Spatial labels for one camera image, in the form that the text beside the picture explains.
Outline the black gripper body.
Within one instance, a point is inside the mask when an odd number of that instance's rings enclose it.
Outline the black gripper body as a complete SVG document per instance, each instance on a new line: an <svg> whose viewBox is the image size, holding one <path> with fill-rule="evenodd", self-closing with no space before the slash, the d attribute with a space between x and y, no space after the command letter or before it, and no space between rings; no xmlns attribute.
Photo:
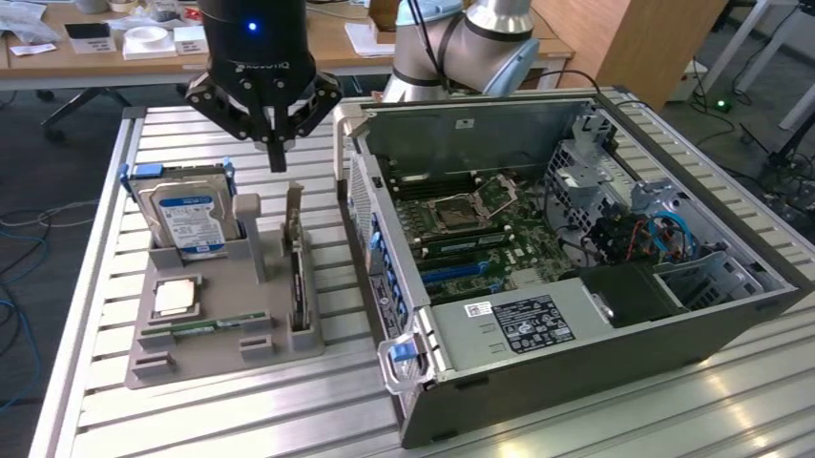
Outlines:
<svg viewBox="0 0 815 458"><path fill-rule="evenodd" d="M200 1L208 84L246 109L287 112L311 85L303 1Z"/></svg>

